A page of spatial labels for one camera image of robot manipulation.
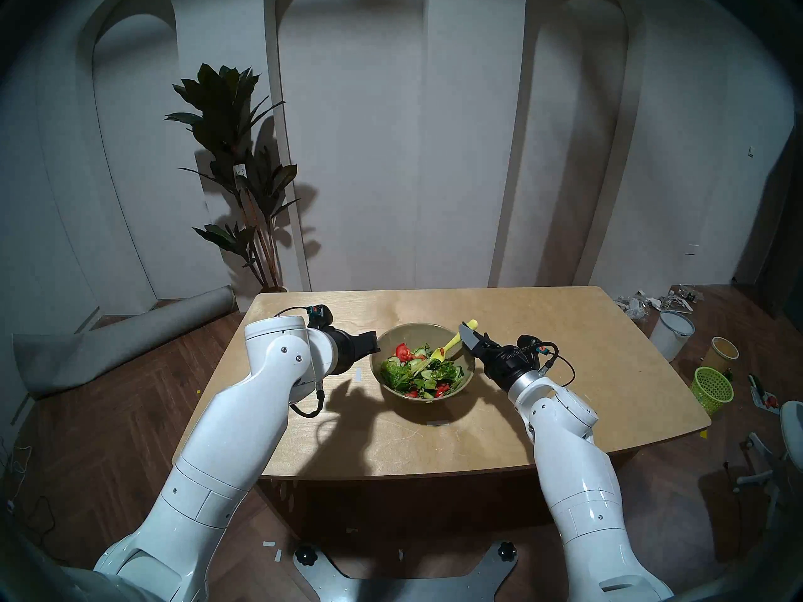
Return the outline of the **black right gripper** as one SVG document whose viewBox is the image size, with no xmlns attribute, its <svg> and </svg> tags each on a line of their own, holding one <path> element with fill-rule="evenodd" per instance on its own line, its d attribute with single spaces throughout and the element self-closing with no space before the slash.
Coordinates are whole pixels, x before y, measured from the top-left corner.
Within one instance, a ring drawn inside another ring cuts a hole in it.
<svg viewBox="0 0 803 602">
<path fill-rule="evenodd" d="M 477 333 L 476 321 L 462 322 L 460 340 L 473 357 L 481 359 L 484 373 L 501 390 L 511 387 L 528 372 L 540 370 L 542 340 L 517 340 L 516 345 L 500 346 L 482 333 Z"/>
</svg>

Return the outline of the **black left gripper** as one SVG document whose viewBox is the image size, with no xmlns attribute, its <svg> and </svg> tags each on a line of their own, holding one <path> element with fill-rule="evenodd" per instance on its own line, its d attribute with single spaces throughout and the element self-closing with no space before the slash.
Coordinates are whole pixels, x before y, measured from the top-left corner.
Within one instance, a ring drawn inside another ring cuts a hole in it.
<svg viewBox="0 0 803 602">
<path fill-rule="evenodd" d="M 366 331 L 350 335 L 335 327 L 326 327 L 326 334 L 332 339 L 337 360 L 333 360 L 330 375 L 340 375 L 349 370 L 360 358 L 379 353 L 376 331 Z"/>
</svg>

